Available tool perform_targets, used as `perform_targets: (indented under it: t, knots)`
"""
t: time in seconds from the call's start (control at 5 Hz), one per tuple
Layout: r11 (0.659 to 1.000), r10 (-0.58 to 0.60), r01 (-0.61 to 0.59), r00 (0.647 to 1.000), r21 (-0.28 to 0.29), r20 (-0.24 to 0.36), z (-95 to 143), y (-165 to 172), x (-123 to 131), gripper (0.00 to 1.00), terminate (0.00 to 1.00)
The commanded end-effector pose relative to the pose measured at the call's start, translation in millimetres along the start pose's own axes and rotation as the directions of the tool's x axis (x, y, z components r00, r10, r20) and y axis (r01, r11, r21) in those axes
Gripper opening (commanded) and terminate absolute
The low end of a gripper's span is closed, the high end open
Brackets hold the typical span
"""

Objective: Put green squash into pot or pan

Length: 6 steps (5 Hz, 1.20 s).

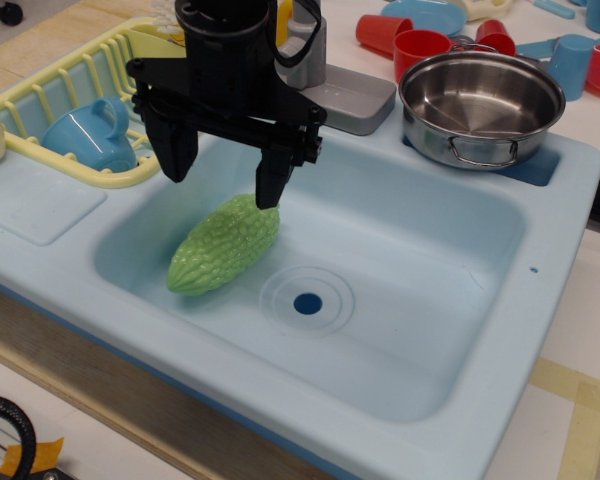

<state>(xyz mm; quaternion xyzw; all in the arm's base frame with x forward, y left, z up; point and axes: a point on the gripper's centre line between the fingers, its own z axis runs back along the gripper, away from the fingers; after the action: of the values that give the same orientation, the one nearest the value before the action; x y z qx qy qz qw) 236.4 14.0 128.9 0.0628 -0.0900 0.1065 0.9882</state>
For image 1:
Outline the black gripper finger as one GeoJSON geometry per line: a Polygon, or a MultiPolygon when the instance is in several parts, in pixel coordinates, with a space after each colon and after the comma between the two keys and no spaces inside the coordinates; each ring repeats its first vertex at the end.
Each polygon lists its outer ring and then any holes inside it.
{"type": "Polygon", "coordinates": [[[295,168],[295,153],[287,148],[265,148],[256,169],[255,200],[259,209],[277,207],[295,168]]]}
{"type": "Polygon", "coordinates": [[[198,130],[184,120],[173,120],[152,109],[143,114],[145,130],[163,173],[182,182],[198,154],[198,130]]]}

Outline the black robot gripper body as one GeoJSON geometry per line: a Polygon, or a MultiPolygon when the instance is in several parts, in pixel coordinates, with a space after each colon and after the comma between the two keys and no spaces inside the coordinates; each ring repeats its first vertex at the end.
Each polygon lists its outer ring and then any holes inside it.
{"type": "MultiPolygon", "coordinates": [[[[316,1],[301,4],[316,21],[316,1]]],[[[274,1],[178,1],[177,23],[185,36],[182,58],[134,58],[134,110],[152,109],[204,132],[259,149],[287,148],[295,166],[315,162],[325,110],[285,84],[276,65],[293,67],[311,49],[285,58],[276,45],[274,1]]]]}

